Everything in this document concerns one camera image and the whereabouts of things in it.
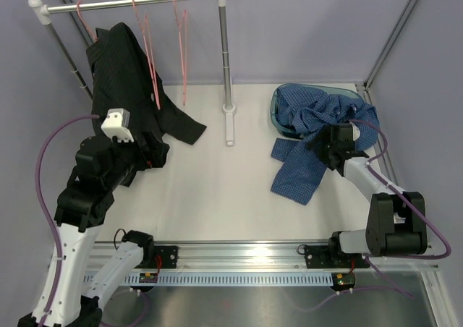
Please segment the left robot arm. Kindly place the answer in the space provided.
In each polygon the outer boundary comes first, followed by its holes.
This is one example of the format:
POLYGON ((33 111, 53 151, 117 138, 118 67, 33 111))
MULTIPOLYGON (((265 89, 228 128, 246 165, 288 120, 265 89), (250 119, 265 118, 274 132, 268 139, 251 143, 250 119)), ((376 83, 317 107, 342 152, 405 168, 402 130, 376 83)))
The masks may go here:
POLYGON ((117 251, 89 284, 83 279, 90 253, 114 190, 128 185, 146 161, 132 139, 96 135, 85 139, 66 188, 57 198, 52 229, 58 237, 41 298, 19 326, 98 326, 103 310, 123 279, 155 260, 153 237, 129 231, 117 251))

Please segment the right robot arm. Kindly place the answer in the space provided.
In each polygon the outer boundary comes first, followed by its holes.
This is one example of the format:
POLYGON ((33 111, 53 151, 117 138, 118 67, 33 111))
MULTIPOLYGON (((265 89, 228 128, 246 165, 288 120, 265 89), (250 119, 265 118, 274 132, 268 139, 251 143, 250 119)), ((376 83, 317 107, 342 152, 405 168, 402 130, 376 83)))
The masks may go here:
POLYGON ((422 255, 428 247, 425 201, 418 192, 396 186, 371 166, 355 146, 359 121, 324 126, 307 149, 330 170, 349 180, 369 202, 365 229, 334 232, 326 247, 305 246, 308 268, 367 268, 363 255, 422 255))

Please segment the blue checked shirt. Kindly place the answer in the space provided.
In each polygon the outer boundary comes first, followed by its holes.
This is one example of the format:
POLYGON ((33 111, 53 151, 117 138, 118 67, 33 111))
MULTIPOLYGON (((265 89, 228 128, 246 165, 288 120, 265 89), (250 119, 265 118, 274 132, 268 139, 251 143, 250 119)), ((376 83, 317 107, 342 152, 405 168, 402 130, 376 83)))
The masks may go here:
POLYGON ((340 124, 351 119, 360 120, 360 138, 355 143, 358 150, 367 150, 378 139, 378 133, 366 122, 380 127, 376 108, 361 98, 328 93, 318 87, 302 84, 284 84, 275 91, 276 122, 290 127, 302 139, 278 138, 271 157, 282 162, 271 185, 271 192, 307 205, 326 171, 316 154, 307 149, 318 132, 326 125, 340 124))

